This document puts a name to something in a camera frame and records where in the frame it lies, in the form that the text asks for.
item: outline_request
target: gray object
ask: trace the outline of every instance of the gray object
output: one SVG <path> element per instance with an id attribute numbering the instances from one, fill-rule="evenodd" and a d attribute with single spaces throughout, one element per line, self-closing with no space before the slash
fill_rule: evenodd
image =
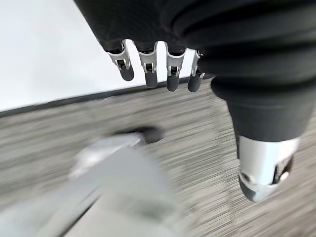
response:
<path id="1" fill-rule="evenodd" d="M 169 183 L 138 134 L 97 141 L 76 157 L 65 186 L 0 213 L 3 237 L 181 236 Z"/>

